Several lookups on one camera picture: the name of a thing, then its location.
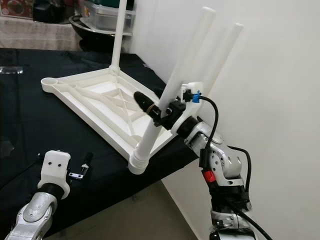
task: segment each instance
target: black cable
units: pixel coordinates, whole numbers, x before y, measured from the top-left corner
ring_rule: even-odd
[[[250,186],[250,179],[251,179],[251,158],[250,155],[248,153],[248,151],[239,148],[239,147],[235,147],[235,146],[228,146],[229,148],[236,150],[236,151],[240,151],[243,152],[246,155],[246,160],[248,163],[248,171],[246,174],[246,181],[245,181],[245,191],[248,193],[249,192],[249,186]]]
[[[205,145],[205,149],[209,150],[210,149],[210,143],[212,141],[212,138],[215,135],[216,128],[217,128],[217,125],[218,125],[219,112],[218,112],[217,105],[210,98],[205,97],[205,96],[199,96],[199,99],[202,99],[202,100],[205,100],[205,101],[209,102],[213,106],[214,113],[215,113],[214,114],[214,123],[213,123],[212,131],[211,131],[211,134],[209,136],[208,142]]]
[[[262,227],[260,227],[258,225],[258,223],[256,223],[255,221],[253,221],[250,217],[248,217],[243,211],[241,211],[240,209],[238,209],[232,202],[229,202],[225,199],[225,201],[227,202],[227,204],[230,206],[230,208],[232,209],[232,211],[234,211],[236,214],[238,214],[240,217],[242,217],[243,219],[247,220],[252,226],[254,226],[267,240],[273,240],[268,233],[266,233],[265,230],[263,230]]]
[[[24,169],[22,169],[20,172],[18,172],[16,175],[14,175],[13,177],[11,177],[10,179],[8,179],[7,181],[4,182],[4,184],[2,184],[2,186],[0,186],[0,191],[7,186],[9,183],[11,183],[11,181],[13,181],[14,179],[16,179],[18,176],[20,176],[21,174],[23,174],[24,172],[26,172],[29,168],[31,168],[32,166],[34,166],[35,164],[37,164],[39,161],[42,161],[43,157],[39,157],[39,159],[37,159],[36,161],[30,163],[28,166],[26,166]]]

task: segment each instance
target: red button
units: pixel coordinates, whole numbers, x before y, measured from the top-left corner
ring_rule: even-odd
[[[203,173],[203,176],[207,183],[212,183],[216,180],[215,175],[212,171],[205,171]]]

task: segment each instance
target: floor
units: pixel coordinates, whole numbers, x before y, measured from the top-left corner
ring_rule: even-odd
[[[197,238],[162,182],[157,182],[135,196],[45,239],[196,240]]]

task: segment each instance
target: storage container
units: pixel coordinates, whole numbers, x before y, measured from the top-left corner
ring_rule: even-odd
[[[118,10],[118,8],[85,1],[82,16],[91,29],[116,32]],[[125,11],[123,32],[131,33],[132,21],[135,15],[134,11]]]

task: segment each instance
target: black table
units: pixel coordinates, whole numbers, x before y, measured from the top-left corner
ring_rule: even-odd
[[[0,66],[23,67],[23,74],[0,74],[1,147],[8,143],[14,147],[0,159],[0,185],[35,161],[37,153],[70,153],[73,172],[80,171],[88,152],[93,153],[91,169],[83,182],[72,182],[46,236],[130,197],[196,159],[183,139],[176,137],[152,157],[144,174],[134,175],[127,161],[80,117],[55,95],[42,91],[42,78],[95,71],[110,63],[111,56],[105,53],[0,49]],[[151,90],[165,87],[135,54],[122,54],[120,67]],[[1,239],[18,210],[37,191],[40,172],[41,164],[35,165],[0,191]]]

